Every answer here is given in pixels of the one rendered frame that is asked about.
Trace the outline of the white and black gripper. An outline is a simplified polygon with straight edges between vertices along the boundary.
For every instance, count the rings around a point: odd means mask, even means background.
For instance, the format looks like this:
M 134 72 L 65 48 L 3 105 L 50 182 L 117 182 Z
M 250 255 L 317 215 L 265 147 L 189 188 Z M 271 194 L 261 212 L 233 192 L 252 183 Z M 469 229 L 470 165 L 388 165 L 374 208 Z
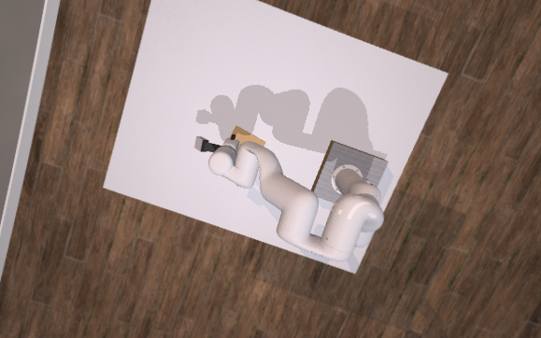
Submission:
M 229 137 L 226 138 L 222 145 L 232 147 L 236 151 L 236 154 L 237 154 L 239 143 L 240 143 L 239 140 L 235 139 L 235 134 L 232 134 L 231 139 Z

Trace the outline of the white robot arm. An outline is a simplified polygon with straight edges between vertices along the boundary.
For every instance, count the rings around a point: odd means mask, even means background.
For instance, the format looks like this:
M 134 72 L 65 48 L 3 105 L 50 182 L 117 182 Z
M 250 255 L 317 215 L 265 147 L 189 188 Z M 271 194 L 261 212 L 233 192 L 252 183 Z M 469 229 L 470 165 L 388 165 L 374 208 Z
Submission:
M 354 165 L 340 165 L 332 173 L 332 186 L 343 195 L 334 203 L 320 237 L 310 233 L 319 208 L 318 196 L 284 176 L 277 156 L 270 149 L 246 141 L 236 154 L 230 146 L 208 141 L 196 136 L 194 148 L 201 152 L 213 152 L 208 166 L 215 175 L 229 179 L 240 188 L 249 189 L 254 185 L 260 169 L 261 194 L 281 211 L 277 234 L 292 246 L 332 261 L 347 261 L 355 247 L 369 245 L 374 231 L 383 223 L 383 211 L 378 207 L 380 190 L 365 181 Z

